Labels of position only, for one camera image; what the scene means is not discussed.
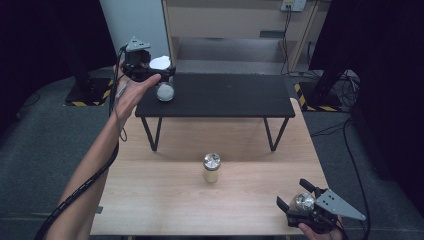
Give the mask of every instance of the cable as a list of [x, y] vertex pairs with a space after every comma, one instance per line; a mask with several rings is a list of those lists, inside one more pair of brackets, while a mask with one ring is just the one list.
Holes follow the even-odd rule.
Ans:
[[[312, 44], [312, 42], [308, 42], [308, 51], [307, 51], [307, 61], [308, 61], [308, 69], [310, 68], [310, 66], [311, 66], [311, 54], [310, 54], [310, 51], [311, 51], [311, 44]], [[317, 78], [320, 78], [321, 76], [319, 76], [316, 72], [314, 72], [314, 70], [311, 70], [311, 72], [313, 73], [313, 75], [315, 76], [315, 77], [317, 77]]]
[[331, 127], [325, 128], [325, 129], [323, 129], [323, 130], [320, 130], [320, 131], [318, 131], [318, 132], [315, 132], [315, 133], [311, 134], [311, 137], [324, 136], [324, 135], [331, 135], [331, 134], [333, 134], [333, 133], [335, 133], [335, 132], [337, 132], [337, 131], [339, 131], [339, 130], [342, 130], [342, 129], [343, 129], [343, 127], [337, 128], [337, 129], [333, 130], [333, 131], [332, 131], [332, 132], [330, 132], [330, 133], [322, 133], [322, 132], [325, 132], [325, 131], [330, 130], [330, 129], [332, 129], [332, 128], [336, 128], [336, 127], [339, 127], [339, 126], [341, 126], [341, 125], [344, 125], [344, 123], [345, 123], [345, 122], [342, 122], [342, 123], [336, 124], [336, 125], [334, 125], [334, 126], [331, 126]]
[[[109, 101], [109, 116], [111, 115], [111, 112], [113, 110], [113, 106], [115, 106], [115, 93], [116, 88], [118, 86], [118, 69], [119, 62], [121, 59], [121, 55], [125, 50], [125, 47], [122, 47], [118, 53], [117, 56], [117, 65], [114, 73], [113, 78], [113, 84], [111, 89], [111, 95], [110, 95], [110, 101]], [[110, 159], [96, 172], [93, 176], [91, 176], [87, 181], [85, 181], [78, 189], [76, 189], [68, 198], [66, 198], [65, 201], [63, 201], [61, 204], [59, 204], [58, 207], [53, 210], [53, 212], [47, 217], [47, 219], [44, 221], [43, 225], [38, 229], [38, 232], [35, 236], [35, 240], [42, 240], [44, 236], [46, 235], [47, 231], [50, 229], [51, 225], [54, 223], [54, 221], [62, 214], [75, 200], [77, 200], [93, 183], [96, 182], [96, 180], [112, 165], [112, 163], [115, 161], [117, 155], [119, 152], [119, 141], [115, 146], [115, 149], [112, 153], [112, 156]]]
[[287, 65], [287, 73], [289, 73], [290, 76], [290, 67], [289, 67], [289, 57], [288, 57], [288, 50], [287, 50], [287, 30], [289, 28], [290, 19], [291, 19], [291, 6], [287, 5], [287, 15], [286, 15], [286, 24], [284, 26], [284, 36], [283, 36], [283, 50], [284, 50], [284, 63], [283, 67], [281, 68], [280, 74], [283, 74], [284, 67]]
[[36, 104], [40, 100], [40, 94], [38, 94], [38, 93], [35, 92], [33, 95], [36, 96], [36, 99], [32, 103], [29, 103], [27, 105], [23, 105], [22, 106], [23, 108], [30, 107], [30, 106]]
[[370, 231], [371, 231], [371, 218], [370, 218], [371, 214], [370, 214], [369, 207], [368, 207], [368, 201], [367, 201], [367, 198], [365, 196], [364, 186], [362, 184], [361, 177], [359, 176], [359, 171], [358, 171], [358, 168], [356, 166], [356, 162], [355, 162], [355, 159], [353, 157], [352, 151], [350, 150], [349, 144], [347, 142], [346, 127], [351, 122], [352, 122], [352, 119], [351, 118], [349, 118], [348, 120], [345, 121], [345, 123], [343, 125], [343, 137], [344, 137], [344, 141], [345, 141], [345, 145], [346, 145], [347, 151], [349, 152], [350, 159], [352, 160], [353, 167], [355, 168], [355, 173], [356, 173], [356, 176], [358, 178], [359, 186], [361, 188], [361, 193], [362, 193], [362, 197], [363, 197], [363, 200], [364, 200], [365, 211], [366, 211], [366, 214], [367, 214], [367, 229], [365, 231], [365, 234], [364, 234], [364, 238], [363, 239], [364, 240], [367, 240], [368, 239], [368, 236], [370, 234]]

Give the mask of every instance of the metal frame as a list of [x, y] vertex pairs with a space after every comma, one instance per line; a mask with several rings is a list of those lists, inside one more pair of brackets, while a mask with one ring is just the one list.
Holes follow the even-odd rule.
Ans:
[[[283, 132], [287, 126], [289, 118], [284, 118], [284, 122], [281, 125], [280, 131], [278, 132], [278, 136], [275, 139], [275, 143], [272, 142], [272, 136], [271, 136], [271, 131], [269, 130], [268, 120], [266, 117], [264, 117], [263, 119], [265, 123], [266, 134], [268, 136], [269, 147], [271, 151], [274, 152], [277, 149], [278, 143], [280, 142], [281, 136], [283, 135]], [[152, 151], [156, 152], [158, 149], [158, 144], [159, 144], [160, 129], [162, 126], [162, 117], [159, 117], [159, 120], [158, 120], [155, 140], [153, 140], [153, 136], [150, 131], [149, 125], [147, 124], [146, 118], [141, 117], [141, 121], [143, 122], [144, 129], [146, 130], [147, 138], [149, 139], [149, 142], [150, 142], [150, 147], [152, 148]]]

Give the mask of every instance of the black stand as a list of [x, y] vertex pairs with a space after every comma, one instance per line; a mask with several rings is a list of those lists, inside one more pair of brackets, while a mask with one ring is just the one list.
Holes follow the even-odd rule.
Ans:
[[81, 57], [78, 54], [75, 44], [71, 41], [69, 34], [60, 21], [60, 17], [54, 6], [47, 0], [38, 6], [41, 14], [44, 15], [46, 26], [49, 26], [53, 43], [61, 53], [63, 60], [68, 65], [69, 70], [75, 76], [75, 85], [68, 94], [66, 106], [98, 106], [102, 105], [109, 95], [110, 79], [91, 78], [85, 68]]
[[303, 97], [302, 109], [307, 111], [340, 111], [342, 103], [335, 93], [328, 92], [321, 98], [314, 96], [317, 83], [299, 82], [297, 93], [299, 98]]
[[65, 99], [66, 106], [99, 106], [109, 96], [110, 78], [90, 78], [89, 86], [81, 88], [78, 80]]

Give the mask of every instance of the gray floor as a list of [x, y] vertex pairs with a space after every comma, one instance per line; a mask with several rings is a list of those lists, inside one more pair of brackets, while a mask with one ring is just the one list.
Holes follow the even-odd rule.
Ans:
[[[296, 70], [307, 70], [305, 56], [306, 53]], [[286, 72], [282, 71], [283, 59], [274, 40], [183, 39], [177, 71], [278, 75]], [[111, 76], [108, 69], [92, 74]], [[295, 83], [316, 81], [287, 75], [281, 77], [294, 98], [297, 98], [293, 88]], [[73, 82], [72, 78], [64, 79], [38, 90], [39, 100], [37, 95], [28, 99], [29, 106], [20, 111], [21, 120], [13, 124], [0, 141], [0, 239], [33, 238], [42, 223], [42, 217], [34, 213], [45, 214], [54, 208], [67, 180], [107, 118], [106, 107], [63, 106]], [[338, 94], [345, 90], [341, 82], [334, 89]], [[343, 124], [350, 118], [349, 113], [303, 114], [311, 134]], [[346, 137], [370, 209], [372, 230], [369, 239], [424, 239], [424, 219], [395, 182], [383, 181], [375, 173], [354, 125], [346, 129]], [[363, 196], [343, 131], [337, 130], [331, 135], [312, 139], [330, 188], [365, 213]], [[364, 232], [361, 224], [350, 219], [344, 219], [344, 223], [350, 239], [362, 239]], [[282, 236], [240, 238], [281, 239]], [[120, 238], [92, 236], [91, 239]]]

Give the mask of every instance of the wall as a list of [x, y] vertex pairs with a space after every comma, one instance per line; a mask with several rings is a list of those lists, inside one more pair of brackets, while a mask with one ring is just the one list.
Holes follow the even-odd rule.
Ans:
[[169, 56], [161, 0], [100, 0], [116, 52], [135, 36], [150, 43], [152, 58]]

